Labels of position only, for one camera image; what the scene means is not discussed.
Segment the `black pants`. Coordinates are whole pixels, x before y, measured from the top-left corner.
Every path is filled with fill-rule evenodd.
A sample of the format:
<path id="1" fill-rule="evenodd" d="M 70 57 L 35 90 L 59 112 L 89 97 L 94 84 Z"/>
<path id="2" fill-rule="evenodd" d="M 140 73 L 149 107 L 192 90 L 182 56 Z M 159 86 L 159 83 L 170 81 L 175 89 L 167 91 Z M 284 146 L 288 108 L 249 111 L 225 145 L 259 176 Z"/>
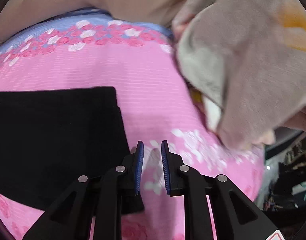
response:
<path id="1" fill-rule="evenodd" d="M 129 154 L 114 87 L 0 92 L 0 194 L 46 210 Z"/>

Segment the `pink floral bed sheet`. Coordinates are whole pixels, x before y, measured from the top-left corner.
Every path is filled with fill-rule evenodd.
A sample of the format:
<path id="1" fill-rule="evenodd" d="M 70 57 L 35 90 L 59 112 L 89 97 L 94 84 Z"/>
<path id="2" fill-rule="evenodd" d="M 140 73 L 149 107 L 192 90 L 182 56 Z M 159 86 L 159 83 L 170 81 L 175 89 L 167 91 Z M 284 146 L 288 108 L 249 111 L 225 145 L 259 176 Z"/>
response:
<path id="1" fill-rule="evenodd" d="M 207 176 L 227 175 L 251 200 L 263 152 L 225 150 L 204 127 L 172 58 L 169 30 L 81 9 L 36 24 L 0 46 L 0 91 L 112 86 L 129 146 L 144 143 L 143 213 L 122 218 L 123 239 L 184 239 L 184 202 L 164 186 L 161 142 Z"/>

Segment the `grey plush blanket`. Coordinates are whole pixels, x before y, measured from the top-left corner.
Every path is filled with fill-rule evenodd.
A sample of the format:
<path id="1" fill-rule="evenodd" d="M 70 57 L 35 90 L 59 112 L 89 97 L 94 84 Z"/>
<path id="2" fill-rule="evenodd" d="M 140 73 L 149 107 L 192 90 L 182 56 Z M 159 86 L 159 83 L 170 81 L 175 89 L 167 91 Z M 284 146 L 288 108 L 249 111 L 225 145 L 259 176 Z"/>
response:
<path id="1" fill-rule="evenodd" d="M 299 0 L 187 0 L 172 23 L 177 61 L 225 147 L 306 132 L 306 10 Z"/>

